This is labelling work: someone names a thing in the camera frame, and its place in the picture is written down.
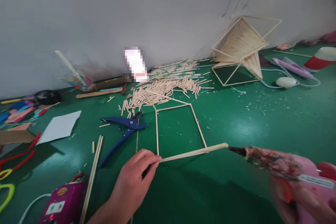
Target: label on glue gun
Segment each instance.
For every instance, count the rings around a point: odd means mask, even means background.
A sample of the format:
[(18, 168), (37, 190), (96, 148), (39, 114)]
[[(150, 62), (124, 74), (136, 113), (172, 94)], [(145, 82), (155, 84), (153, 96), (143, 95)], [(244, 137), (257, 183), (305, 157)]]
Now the label on glue gun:
[(329, 180), (324, 180), (322, 178), (316, 178), (316, 177), (301, 174), (299, 176), (299, 180), (309, 182), (309, 183), (313, 183), (313, 184), (317, 184), (319, 186), (324, 186), (324, 187), (327, 187), (327, 188), (330, 188), (330, 189), (334, 188), (334, 183), (333, 182), (331, 182)]

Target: glue gun nozzle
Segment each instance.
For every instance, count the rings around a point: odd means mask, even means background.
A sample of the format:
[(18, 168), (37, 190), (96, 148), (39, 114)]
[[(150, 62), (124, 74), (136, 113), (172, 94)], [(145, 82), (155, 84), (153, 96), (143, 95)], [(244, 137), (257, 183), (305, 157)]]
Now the glue gun nozzle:
[(241, 156), (246, 156), (246, 150), (244, 148), (228, 147), (228, 149)]

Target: white mouse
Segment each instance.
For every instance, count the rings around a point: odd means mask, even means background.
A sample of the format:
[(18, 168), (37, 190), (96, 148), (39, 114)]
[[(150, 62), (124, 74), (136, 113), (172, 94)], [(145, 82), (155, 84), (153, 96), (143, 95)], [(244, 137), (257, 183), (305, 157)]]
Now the white mouse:
[(283, 88), (291, 88), (294, 87), (298, 82), (296, 79), (289, 78), (289, 77), (280, 77), (275, 82), (278, 86)]

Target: yellow scissors handle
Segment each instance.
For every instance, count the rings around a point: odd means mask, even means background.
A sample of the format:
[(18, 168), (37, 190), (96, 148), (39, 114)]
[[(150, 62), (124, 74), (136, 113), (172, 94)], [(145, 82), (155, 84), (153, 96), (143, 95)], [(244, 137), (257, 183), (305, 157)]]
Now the yellow scissors handle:
[[(7, 169), (7, 170), (4, 170), (4, 171), (0, 172), (0, 176), (4, 173), (6, 173), (6, 175), (4, 177), (1, 177), (0, 180), (8, 177), (9, 174), (12, 173), (12, 169)], [(7, 199), (3, 202), (2, 205), (0, 205), (0, 213), (5, 208), (5, 206), (10, 202), (10, 200), (12, 199), (13, 194), (14, 194), (14, 190), (15, 190), (15, 185), (14, 184), (0, 184), (0, 190), (1, 190), (1, 188), (8, 188), (9, 192), (8, 192)]]

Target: hand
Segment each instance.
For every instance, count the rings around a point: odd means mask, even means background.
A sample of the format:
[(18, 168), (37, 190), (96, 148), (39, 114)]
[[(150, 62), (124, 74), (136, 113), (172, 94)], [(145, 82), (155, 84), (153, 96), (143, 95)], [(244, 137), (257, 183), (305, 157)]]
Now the hand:
[(142, 149), (122, 167), (112, 194), (88, 224), (126, 224), (143, 202), (159, 165), (160, 156)]
[[(319, 163), (317, 168), (325, 177), (335, 179), (336, 166), (330, 163)], [(291, 208), (283, 199), (281, 184), (271, 180), (271, 196), (275, 207), (285, 224), (297, 223), (295, 209)], [(301, 186), (293, 188), (293, 193), (298, 204), (301, 204), (307, 212), (320, 224), (336, 223), (336, 198), (330, 200), (329, 205), (321, 202), (315, 194)]]

